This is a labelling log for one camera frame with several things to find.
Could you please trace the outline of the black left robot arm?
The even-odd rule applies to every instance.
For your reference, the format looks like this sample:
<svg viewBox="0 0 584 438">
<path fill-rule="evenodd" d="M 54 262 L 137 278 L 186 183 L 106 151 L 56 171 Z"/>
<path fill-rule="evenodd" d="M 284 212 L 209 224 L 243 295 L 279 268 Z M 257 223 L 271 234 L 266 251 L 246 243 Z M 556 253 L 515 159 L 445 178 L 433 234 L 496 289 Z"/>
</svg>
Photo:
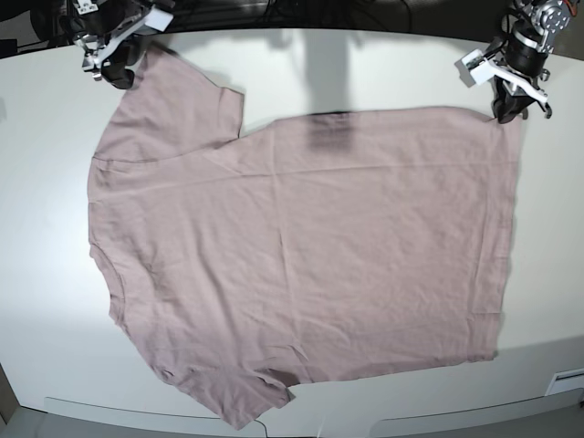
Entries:
<svg viewBox="0 0 584 438">
<path fill-rule="evenodd" d="M 577 1 L 514 1 L 503 13 L 500 34 L 484 50 L 462 57 L 459 66 L 469 85 L 490 82 L 494 87 L 492 111 L 501 124 L 526 119 L 536 104 L 549 119 L 552 108 L 540 87 L 548 81 L 545 68 L 554 41 L 578 14 Z"/>
</svg>

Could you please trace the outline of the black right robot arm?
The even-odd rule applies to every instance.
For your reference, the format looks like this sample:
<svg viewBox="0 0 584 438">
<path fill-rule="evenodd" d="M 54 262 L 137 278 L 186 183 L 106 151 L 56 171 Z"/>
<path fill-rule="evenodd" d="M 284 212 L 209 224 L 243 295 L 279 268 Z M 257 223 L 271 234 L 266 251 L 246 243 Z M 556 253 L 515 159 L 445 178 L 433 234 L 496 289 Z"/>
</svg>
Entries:
<svg viewBox="0 0 584 438">
<path fill-rule="evenodd" d="M 166 31 L 174 6 L 173 1 L 68 1 L 59 23 L 68 40 L 83 50 L 84 72 L 127 90 L 133 86 L 131 67 L 141 56 L 142 40 Z"/>
</svg>

